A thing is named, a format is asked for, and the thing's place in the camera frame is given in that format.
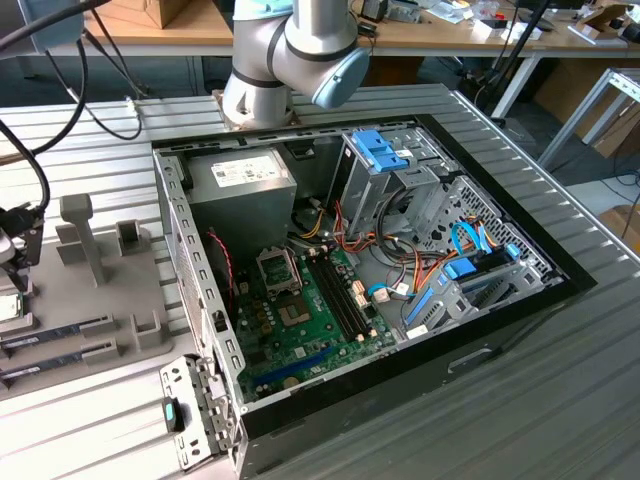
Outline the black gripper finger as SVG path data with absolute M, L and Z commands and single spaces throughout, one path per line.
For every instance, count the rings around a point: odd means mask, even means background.
M 36 266 L 39 264 L 41 249 L 43 228 L 33 227 L 25 230 L 18 235 L 18 238 L 23 241 L 23 247 L 17 250 L 15 261 L 19 268 L 27 268 Z

